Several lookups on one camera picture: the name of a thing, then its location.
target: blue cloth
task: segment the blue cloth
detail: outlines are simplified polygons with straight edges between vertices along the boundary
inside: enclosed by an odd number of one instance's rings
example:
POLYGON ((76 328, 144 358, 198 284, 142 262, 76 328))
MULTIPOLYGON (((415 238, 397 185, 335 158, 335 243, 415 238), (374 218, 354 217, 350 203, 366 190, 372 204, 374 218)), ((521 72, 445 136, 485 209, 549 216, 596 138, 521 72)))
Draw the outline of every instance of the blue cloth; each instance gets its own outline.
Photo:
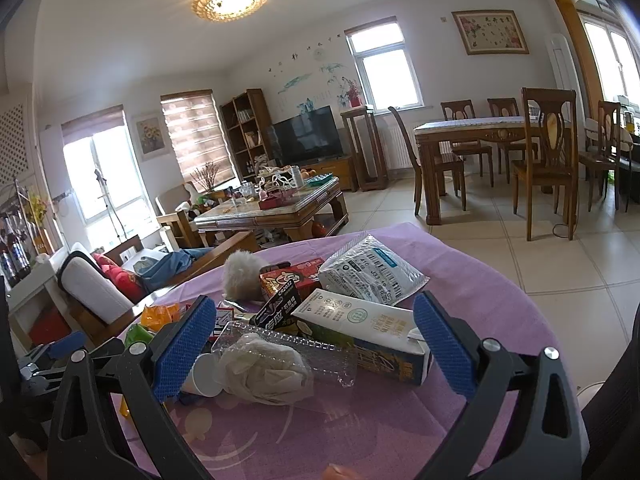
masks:
POLYGON ((187 270, 195 260, 204 256, 204 254, 210 250, 210 247, 203 249, 180 249, 179 251, 164 256, 162 260, 159 260, 140 273, 140 278, 142 278, 147 293, 152 293, 158 290, 158 288, 163 287, 167 280, 187 270))

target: purple tablecloth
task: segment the purple tablecloth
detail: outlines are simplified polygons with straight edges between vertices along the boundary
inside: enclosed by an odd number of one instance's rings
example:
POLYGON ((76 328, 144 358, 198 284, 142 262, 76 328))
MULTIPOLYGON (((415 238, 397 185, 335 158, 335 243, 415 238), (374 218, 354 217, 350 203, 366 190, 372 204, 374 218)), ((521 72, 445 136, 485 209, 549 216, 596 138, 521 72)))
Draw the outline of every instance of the purple tablecloth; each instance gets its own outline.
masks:
MULTIPOLYGON (((405 223, 372 231, 383 244, 431 280, 427 287, 446 310, 479 337, 495 337, 509 350, 538 354, 558 341, 536 305, 491 267, 405 223)), ((269 263, 327 258, 355 234, 267 249, 269 263)), ((222 267, 177 287, 163 304, 206 294, 222 298, 222 267)), ((411 308, 413 298, 399 306, 411 308)), ((478 465, 491 463, 514 397, 508 397, 478 465)), ((452 393, 435 365, 420 387, 358 370, 351 411, 332 417, 289 406, 237 404, 224 392, 171 411, 178 430, 217 480, 318 480, 329 463, 353 467, 367 480, 411 479, 440 445, 463 397, 452 393)), ((139 465, 155 471, 132 424, 123 422, 139 465)))

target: green snack bag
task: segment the green snack bag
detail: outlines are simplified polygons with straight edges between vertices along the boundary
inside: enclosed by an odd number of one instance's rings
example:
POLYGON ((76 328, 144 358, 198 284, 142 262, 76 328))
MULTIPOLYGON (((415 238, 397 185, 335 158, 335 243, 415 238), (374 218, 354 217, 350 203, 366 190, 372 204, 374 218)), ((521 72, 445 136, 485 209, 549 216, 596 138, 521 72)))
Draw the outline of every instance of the green snack bag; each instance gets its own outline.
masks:
POLYGON ((129 345, 138 342, 148 344, 153 338, 154 335, 151 332, 148 332, 140 323, 136 323, 135 325, 131 325, 129 330, 127 330, 127 336, 124 338, 124 346, 128 348, 129 345))

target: white paper cup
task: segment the white paper cup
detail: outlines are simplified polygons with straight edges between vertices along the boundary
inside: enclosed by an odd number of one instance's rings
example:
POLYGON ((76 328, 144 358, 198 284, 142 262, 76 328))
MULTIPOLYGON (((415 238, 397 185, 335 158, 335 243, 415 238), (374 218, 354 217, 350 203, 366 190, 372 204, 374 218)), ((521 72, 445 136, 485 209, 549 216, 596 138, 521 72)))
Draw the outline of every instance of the white paper cup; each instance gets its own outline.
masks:
POLYGON ((191 367, 181 391, 202 397, 215 397, 222 391, 222 384, 218 381, 218 361, 216 354, 201 354, 191 367))

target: wooden bookshelf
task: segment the wooden bookshelf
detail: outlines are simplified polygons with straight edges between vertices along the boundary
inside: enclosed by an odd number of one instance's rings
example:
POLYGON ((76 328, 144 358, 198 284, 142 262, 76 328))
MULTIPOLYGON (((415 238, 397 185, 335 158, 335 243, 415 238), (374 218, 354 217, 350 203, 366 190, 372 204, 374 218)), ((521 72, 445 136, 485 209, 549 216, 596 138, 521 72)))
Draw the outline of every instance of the wooden bookshelf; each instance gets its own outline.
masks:
POLYGON ((255 159, 273 158, 267 128, 271 115, 259 88, 248 88, 220 107, 226 141, 240 180, 255 180, 255 159))

